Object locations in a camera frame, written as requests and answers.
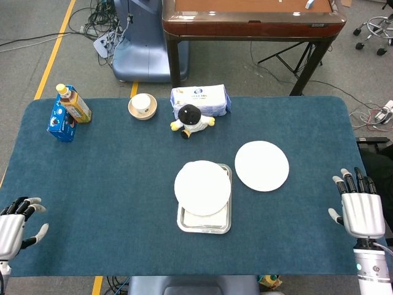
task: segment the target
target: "robot finger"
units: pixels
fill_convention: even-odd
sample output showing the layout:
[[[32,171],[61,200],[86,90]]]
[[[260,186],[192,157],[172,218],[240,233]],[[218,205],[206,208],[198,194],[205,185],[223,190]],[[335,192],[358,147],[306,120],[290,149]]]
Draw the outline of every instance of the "robot finger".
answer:
[[[345,193],[348,192],[346,190],[346,186],[345,186],[344,181],[340,177],[333,176],[333,181],[336,183],[340,195],[345,194]]]
[[[29,207],[29,205],[39,204],[39,203],[41,203],[41,198],[28,198],[23,201],[23,203],[16,210],[15,214],[22,214],[23,212],[25,212],[27,207]]]
[[[8,207],[5,207],[3,210],[1,210],[0,216],[5,215],[7,213],[7,210],[8,210]]]
[[[357,192],[354,179],[352,178],[352,174],[345,168],[341,169],[341,173],[343,174],[343,178],[345,179],[348,191]]]
[[[359,192],[368,192],[368,185],[366,180],[364,180],[362,170],[360,168],[355,167],[356,174],[356,182],[357,182],[357,190]]]
[[[329,208],[327,210],[329,212],[330,217],[337,223],[341,224],[342,226],[344,225],[344,219],[337,213],[336,210],[333,208]]]
[[[25,222],[30,218],[30,216],[35,212],[43,213],[46,211],[46,208],[40,204],[32,204],[27,207],[26,211],[22,214],[25,215]]]
[[[27,199],[27,197],[17,198],[15,201],[12,202],[10,207],[8,207],[6,214],[14,214],[15,211],[17,210],[17,208],[19,207],[19,205],[26,199]]]
[[[376,193],[376,187],[374,181],[370,177],[366,176],[366,182],[368,184],[368,189],[370,190],[370,194],[376,195],[377,193]]]
[[[45,223],[41,226],[41,229],[39,230],[39,232],[31,237],[31,238],[27,238],[26,240],[22,241],[22,244],[20,246],[21,249],[26,249],[27,247],[34,245],[36,243],[38,243],[39,241],[41,241],[45,235],[48,232],[48,228],[49,228],[49,224]]]

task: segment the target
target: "tripod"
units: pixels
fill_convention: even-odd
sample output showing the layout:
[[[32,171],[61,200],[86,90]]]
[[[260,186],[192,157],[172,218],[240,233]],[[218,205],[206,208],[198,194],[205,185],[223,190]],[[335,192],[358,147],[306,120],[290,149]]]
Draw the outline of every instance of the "tripod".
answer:
[[[269,60],[269,59],[271,59],[271,58],[273,58],[273,57],[276,57],[276,58],[278,58],[279,61],[281,61],[281,63],[283,63],[283,65],[286,66],[287,69],[288,69],[289,71],[291,71],[291,73],[294,74],[295,77],[298,79],[298,78],[299,78],[298,73],[304,68],[304,65],[301,66],[302,63],[303,63],[303,61],[304,61],[304,59],[306,59],[306,63],[307,63],[308,60],[309,60],[309,58],[310,58],[310,56],[311,56],[311,54],[312,54],[312,52],[313,52],[313,43],[312,43],[312,42],[309,42],[309,43],[307,44],[306,49],[305,49],[305,51],[303,52],[302,57],[300,58],[299,62],[297,63],[297,66],[296,66],[295,69],[292,69],[291,66],[288,65],[288,63],[287,63],[282,57],[280,57],[280,54],[282,54],[282,53],[284,53],[284,52],[287,52],[288,50],[293,49],[293,48],[295,48],[295,47],[298,47],[299,45],[301,45],[301,44],[303,44],[303,43],[304,43],[304,42],[298,42],[298,43],[296,43],[295,45],[292,45],[292,46],[290,46],[290,47],[288,47],[288,48],[286,48],[286,49],[284,49],[284,50],[282,50],[282,51],[279,51],[279,52],[277,52],[277,53],[275,53],[275,54],[273,54],[273,55],[270,55],[269,57],[264,58],[263,60],[258,61],[257,64],[259,65],[260,63],[263,63],[264,61],[267,61],[267,60]]]

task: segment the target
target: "white robotic hand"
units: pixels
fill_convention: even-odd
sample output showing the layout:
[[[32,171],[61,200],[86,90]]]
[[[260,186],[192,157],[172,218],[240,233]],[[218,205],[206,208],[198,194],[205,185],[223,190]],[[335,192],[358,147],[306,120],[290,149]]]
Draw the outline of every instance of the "white robotic hand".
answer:
[[[36,211],[46,211],[39,203],[41,203],[40,198],[22,197],[0,212],[0,295],[4,294],[11,273],[8,262],[20,250],[41,241],[48,231],[49,225],[45,223],[35,236],[22,240],[25,224],[30,216]]]
[[[360,293],[393,295],[385,252],[383,246],[376,243],[376,239],[385,234],[381,197],[376,194],[372,179],[363,177],[359,168],[355,168],[357,188],[347,169],[341,169],[341,173],[345,182],[338,176],[333,176],[333,180],[341,194],[343,217],[333,208],[328,211],[335,222],[357,238],[354,253]]]

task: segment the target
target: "power strip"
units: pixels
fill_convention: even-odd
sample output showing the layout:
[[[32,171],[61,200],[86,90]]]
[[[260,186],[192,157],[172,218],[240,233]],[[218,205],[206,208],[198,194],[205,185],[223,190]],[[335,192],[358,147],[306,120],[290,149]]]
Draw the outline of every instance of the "power strip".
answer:
[[[381,124],[388,123],[393,116],[393,100],[389,100],[385,106],[375,115],[375,120]]]
[[[115,38],[114,34],[115,31],[110,31],[93,42],[94,48],[100,57],[108,58],[114,54],[116,45],[119,42],[118,38]]]

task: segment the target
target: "bottle label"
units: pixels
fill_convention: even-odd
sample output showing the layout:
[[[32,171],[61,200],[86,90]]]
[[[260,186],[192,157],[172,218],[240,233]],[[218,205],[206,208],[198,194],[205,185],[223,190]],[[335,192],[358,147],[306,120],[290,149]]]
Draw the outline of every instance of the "bottle label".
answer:
[[[74,118],[80,118],[82,117],[81,113],[78,111],[77,108],[74,106],[66,106],[67,112],[72,115]]]
[[[83,101],[83,99],[78,96],[77,104],[80,106],[82,111],[85,113],[86,116],[89,116],[90,109],[88,108],[87,104]]]

